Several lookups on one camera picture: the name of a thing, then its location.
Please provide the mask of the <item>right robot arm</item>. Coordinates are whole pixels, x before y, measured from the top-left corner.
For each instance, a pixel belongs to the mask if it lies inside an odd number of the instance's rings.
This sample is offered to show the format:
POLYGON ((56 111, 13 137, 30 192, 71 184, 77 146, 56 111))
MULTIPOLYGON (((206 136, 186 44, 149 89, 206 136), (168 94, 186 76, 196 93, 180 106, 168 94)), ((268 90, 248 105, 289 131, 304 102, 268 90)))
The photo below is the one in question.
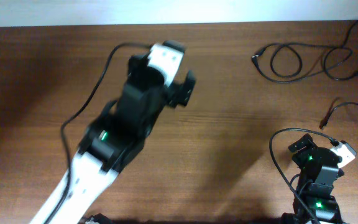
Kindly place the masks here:
POLYGON ((293 201, 293 213, 284 213, 280 223, 343 223, 339 205, 334 196, 333 183, 344 175, 338 164, 342 157, 319 147, 309 134, 288 147, 292 160, 300 168, 295 189, 299 195, 293 201))

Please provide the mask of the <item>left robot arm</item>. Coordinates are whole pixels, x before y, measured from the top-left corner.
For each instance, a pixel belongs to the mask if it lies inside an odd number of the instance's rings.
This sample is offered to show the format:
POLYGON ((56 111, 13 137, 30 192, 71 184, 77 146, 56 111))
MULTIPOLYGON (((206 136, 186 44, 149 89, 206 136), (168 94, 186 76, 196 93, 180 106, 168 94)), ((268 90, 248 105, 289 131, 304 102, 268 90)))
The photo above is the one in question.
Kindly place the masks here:
POLYGON ((174 78, 183 54, 134 55, 122 95, 86 128, 69 168, 32 223, 78 223, 93 202, 143 150, 164 109, 186 106, 196 78, 174 78))

